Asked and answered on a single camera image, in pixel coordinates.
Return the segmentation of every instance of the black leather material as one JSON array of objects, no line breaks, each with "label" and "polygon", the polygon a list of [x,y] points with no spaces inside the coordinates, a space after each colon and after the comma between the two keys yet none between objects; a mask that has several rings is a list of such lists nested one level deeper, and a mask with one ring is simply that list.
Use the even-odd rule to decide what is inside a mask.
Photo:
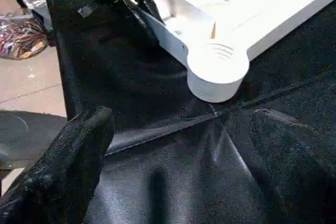
[{"label": "black leather material", "polygon": [[193,97],[183,66],[137,47],[113,13],[55,26],[69,117],[116,116],[85,223],[335,221],[336,3],[254,60],[222,104]]}]

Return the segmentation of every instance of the black glove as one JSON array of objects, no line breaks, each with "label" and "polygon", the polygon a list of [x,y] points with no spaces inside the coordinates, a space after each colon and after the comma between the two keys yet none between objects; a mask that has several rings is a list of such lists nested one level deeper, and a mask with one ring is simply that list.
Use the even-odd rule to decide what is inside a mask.
[{"label": "black glove", "polygon": [[[83,28],[83,24],[91,23],[91,20],[97,19],[116,19],[120,26],[123,27],[120,36],[132,38],[137,47],[157,47],[157,40],[153,30],[146,24],[142,17],[143,3],[136,5],[130,0],[47,0],[48,6],[53,19],[55,30],[76,30],[78,27]],[[101,6],[111,8],[113,17],[102,15]],[[151,5],[153,10],[158,12],[153,1]]]},{"label": "black glove", "polygon": [[113,134],[112,110],[106,107],[68,122],[41,159],[0,199],[0,223],[80,224]]}]

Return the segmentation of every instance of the plastic bag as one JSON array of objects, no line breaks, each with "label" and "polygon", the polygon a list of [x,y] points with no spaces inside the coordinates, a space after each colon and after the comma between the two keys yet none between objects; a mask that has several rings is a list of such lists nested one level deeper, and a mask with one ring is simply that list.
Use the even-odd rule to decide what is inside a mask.
[{"label": "plastic bag", "polygon": [[0,58],[27,59],[47,45],[47,35],[32,14],[0,16]]}]

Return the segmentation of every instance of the gray floor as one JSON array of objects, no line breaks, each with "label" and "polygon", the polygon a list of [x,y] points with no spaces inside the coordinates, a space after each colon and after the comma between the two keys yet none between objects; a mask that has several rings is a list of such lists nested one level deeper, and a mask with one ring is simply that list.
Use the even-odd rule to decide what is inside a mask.
[{"label": "gray floor", "polygon": [[[20,11],[15,0],[0,0],[0,3],[0,14]],[[66,116],[55,48],[47,48],[38,56],[22,61],[0,59],[0,110]],[[21,171],[12,171],[2,181],[3,192]]]}]

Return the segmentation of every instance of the round white knob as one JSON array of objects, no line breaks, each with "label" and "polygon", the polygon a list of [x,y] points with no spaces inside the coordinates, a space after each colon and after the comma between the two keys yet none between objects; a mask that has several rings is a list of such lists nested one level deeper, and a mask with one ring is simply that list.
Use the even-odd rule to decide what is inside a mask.
[{"label": "round white knob", "polygon": [[249,69],[246,50],[210,40],[189,48],[187,81],[190,91],[207,102],[224,102],[237,92]]}]

